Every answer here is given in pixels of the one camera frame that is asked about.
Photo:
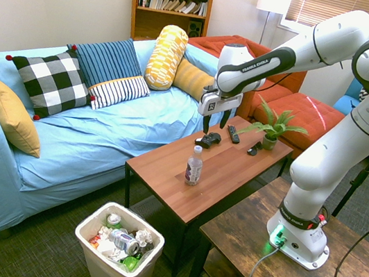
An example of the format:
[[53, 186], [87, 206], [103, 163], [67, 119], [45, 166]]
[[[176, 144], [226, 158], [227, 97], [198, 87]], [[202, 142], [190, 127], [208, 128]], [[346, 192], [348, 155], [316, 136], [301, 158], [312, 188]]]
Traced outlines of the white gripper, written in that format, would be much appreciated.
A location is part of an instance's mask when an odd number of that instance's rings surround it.
[[241, 105], [242, 94], [238, 94], [234, 97], [223, 98], [221, 96], [221, 91], [215, 88], [213, 85], [205, 86], [201, 93], [201, 98], [198, 106], [198, 112], [203, 117], [203, 132], [208, 134], [209, 121], [211, 119], [211, 114], [224, 112], [220, 121], [220, 128], [223, 129], [230, 118], [230, 113], [235, 108]]

